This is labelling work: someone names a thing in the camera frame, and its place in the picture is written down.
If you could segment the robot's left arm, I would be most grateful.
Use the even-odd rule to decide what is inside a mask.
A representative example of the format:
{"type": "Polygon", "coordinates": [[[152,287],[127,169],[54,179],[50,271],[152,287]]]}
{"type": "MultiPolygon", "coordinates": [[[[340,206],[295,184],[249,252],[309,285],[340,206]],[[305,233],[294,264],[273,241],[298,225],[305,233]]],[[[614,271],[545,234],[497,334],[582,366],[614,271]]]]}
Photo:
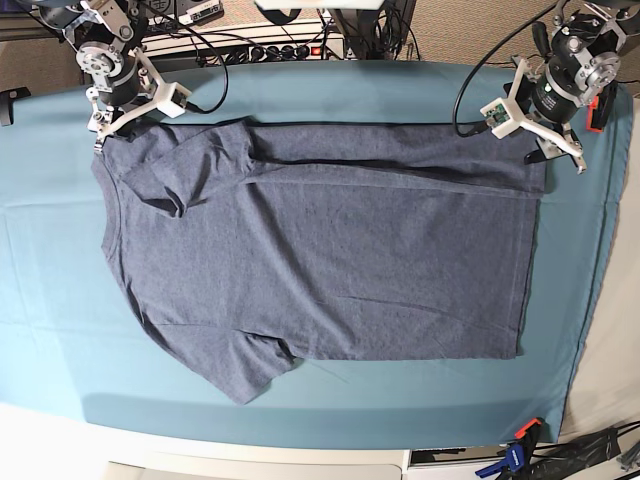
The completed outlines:
{"type": "Polygon", "coordinates": [[[544,23],[532,25],[542,72],[518,69],[504,88],[527,118],[580,148],[570,121],[586,108],[586,129],[604,131],[617,96],[625,43],[639,34],[639,3],[589,1],[586,13],[578,10],[568,16],[563,14],[565,4],[556,4],[551,35],[544,23]]]}

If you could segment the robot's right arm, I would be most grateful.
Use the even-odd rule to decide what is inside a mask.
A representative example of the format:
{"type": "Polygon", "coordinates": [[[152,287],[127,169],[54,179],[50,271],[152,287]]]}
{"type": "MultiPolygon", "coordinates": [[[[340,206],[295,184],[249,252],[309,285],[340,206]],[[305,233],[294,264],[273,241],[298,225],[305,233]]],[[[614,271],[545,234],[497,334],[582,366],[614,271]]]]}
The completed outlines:
{"type": "Polygon", "coordinates": [[[39,18],[62,35],[81,71],[92,80],[86,92],[88,129],[100,151],[107,137],[154,110],[166,84],[146,56],[149,18],[140,1],[34,1],[39,18]]]}

